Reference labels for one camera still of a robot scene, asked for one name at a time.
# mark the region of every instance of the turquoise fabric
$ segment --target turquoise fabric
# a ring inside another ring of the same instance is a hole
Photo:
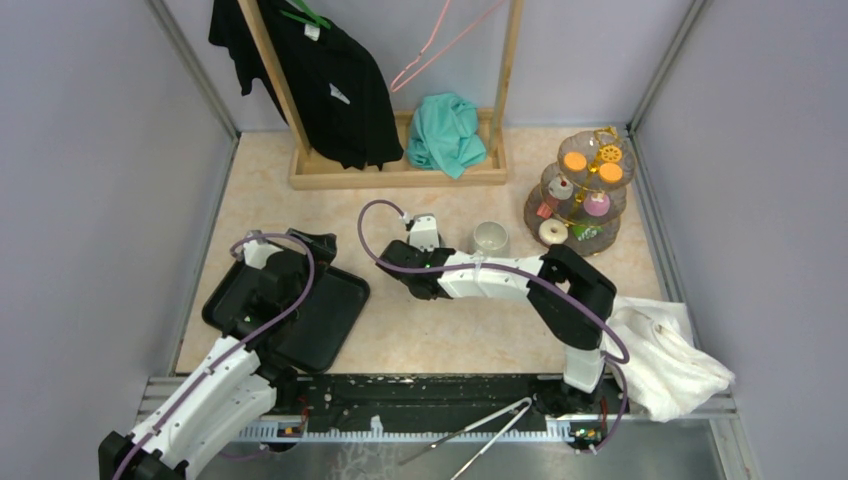
[[[466,168],[486,159],[477,126],[477,107],[459,95],[424,97],[409,128],[409,163],[459,178]]]

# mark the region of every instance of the marble tabletop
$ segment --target marble tabletop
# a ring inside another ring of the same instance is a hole
[[[524,225],[524,201],[544,167],[555,160],[560,142],[581,130],[505,129],[509,179],[502,186],[305,192],[288,184],[294,147],[288,132],[243,134],[176,371],[196,368],[220,336],[203,322],[200,310],[232,264],[229,246],[248,230],[279,232],[293,227],[335,233],[338,256],[333,265],[364,278],[371,287],[371,297],[331,373],[561,372],[562,344],[529,304],[484,298],[417,300],[365,255],[357,239],[356,218],[366,202],[386,198],[411,214],[435,214],[447,246],[467,249],[474,225],[494,220],[509,230],[511,257],[539,255],[545,248]],[[616,243],[589,261],[616,284],[619,294],[661,299],[632,191],[627,204]],[[397,215],[382,206],[369,212],[365,232],[376,252],[406,235]]]

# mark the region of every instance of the black t-shirt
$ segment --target black t-shirt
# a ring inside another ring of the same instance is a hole
[[[329,19],[332,28],[321,28],[313,40],[303,23],[280,13],[308,18],[285,0],[258,0],[258,4],[315,150],[359,169],[399,160],[403,147],[389,91],[371,54]],[[313,27],[309,29],[314,35]],[[242,95],[250,93],[253,79],[258,78],[283,114],[237,0],[215,0],[209,43],[229,50]]]

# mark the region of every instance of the wooden frame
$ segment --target wooden frame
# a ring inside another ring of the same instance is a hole
[[[340,163],[325,158],[312,148],[256,1],[238,0],[297,145],[289,167],[289,182],[295,190],[503,185],[506,183],[507,161],[503,146],[503,116],[524,0],[510,2],[495,105],[493,108],[480,108],[477,111],[480,123],[477,133],[486,144],[488,155],[485,161],[469,168],[456,180],[440,171],[419,170],[409,164],[406,156],[397,162],[384,164],[382,171],[374,166],[365,170],[344,169]],[[395,112],[398,137],[404,147],[407,144],[412,114],[412,111]]]

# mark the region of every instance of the green hanger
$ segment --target green hanger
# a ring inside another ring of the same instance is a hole
[[[321,18],[318,14],[316,14],[315,12],[313,12],[313,11],[312,11],[312,9],[311,9],[311,8],[309,8],[309,7],[306,5],[306,2],[304,2],[303,0],[292,0],[292,1],[293,1],[293,2],[294,2],[294,4],[295,4],[295,5],[297,5],[297,6],[298,6],[301,10],[303,10],[303,13],[305,13],[307,16],[309,16],[309,18],[311,18],[311,19],[312,19],[312,21],[310,22],[309,20],[307,20],[307,19],[305,19],[305,18],[299,17],[299,16],[297,16],[297,15],[295,15],[295,14],[293,14],[293,13],[289,13],[289,12],[286,12],[286,11],[284,11],[284,10],[280,10],[280,13],[282,13],[282,14],[283,14],[283,15],[285,15],[286,17],[291,18],[292,20],[297,20],[298,22],[305,23],[305,24],[307,24],[307,25],[312,25],[313,27],[322,26],[322,27],[326,28],[327,30],[329,30],[329,29],[330,29],[330,22],[328,22],[328,21],[324,20],[324,19],[323,19],[323,18]]]

